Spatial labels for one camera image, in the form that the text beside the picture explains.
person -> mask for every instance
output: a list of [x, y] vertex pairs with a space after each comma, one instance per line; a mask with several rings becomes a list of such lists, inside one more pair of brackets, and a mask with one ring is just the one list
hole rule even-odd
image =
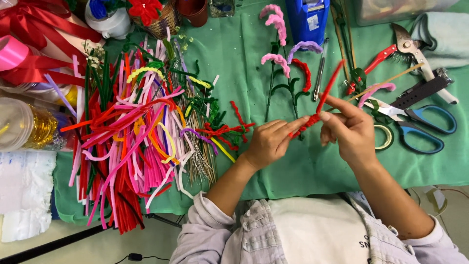
[[249, 179], [282, 158], [289, 134], [309, 117], [268, 122], [215, 185], [194, 197], [170, 264], [469, 264], [438, 220], [379, 163], [372, 118], [332, 96], [326, 103], [340, 113], [320, 114], [321, 143], [338, 142], [362, 192], [253, 200], [231, 232]]

blue tape dispenser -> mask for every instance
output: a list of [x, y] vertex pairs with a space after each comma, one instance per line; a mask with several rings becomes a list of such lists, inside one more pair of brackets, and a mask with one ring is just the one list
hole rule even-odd
[[293, 41], [324, 42], [329, 0], [285, 0]]

hand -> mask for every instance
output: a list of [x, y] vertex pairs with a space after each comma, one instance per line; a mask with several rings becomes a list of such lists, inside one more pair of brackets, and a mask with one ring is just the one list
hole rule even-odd
[[371, 116], [353, 104], [328, 96], [326, 104], [337, 108], [340, 113], [321, 112], [321, 144], [339, 141], [341, 158], [350, 167], [377, 161], [375, 153], [375, 129]]
[[303, 116], [290, 123], [274, 120], [255, 128], [251, 144], [242, 155], [256, 171], [279, 160], [285, 155], [290, 144], [289, 134], [296, 132], [309, 118]]

red handle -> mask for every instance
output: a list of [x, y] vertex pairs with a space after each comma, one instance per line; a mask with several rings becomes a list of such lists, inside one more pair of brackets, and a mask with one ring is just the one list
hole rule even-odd
[[[378, 64], [380, 64], [382, 61], [384, 61], [389, 55], [391, 55], [393, 52], [397, 51], [397, 46], [396, 44], [392, 44], [391, 46], [385, 48], [382, 50], [380, 53], [378, 53], [375, 57], [375, 59], [371, 62], [371, 64], [364, 70], [365, 74], [368, 75], [372, 70], [375, 69]], [[355, 83], [350, 83], [347, 89], [347, 95], [351, 95], [355, 91]]]

white shirt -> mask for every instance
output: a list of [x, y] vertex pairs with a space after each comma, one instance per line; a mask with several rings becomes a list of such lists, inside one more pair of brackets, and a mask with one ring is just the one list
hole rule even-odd
[[291, 264], [367, 264], [370, 244], [358, 212], [338, 195], [269, 200]]

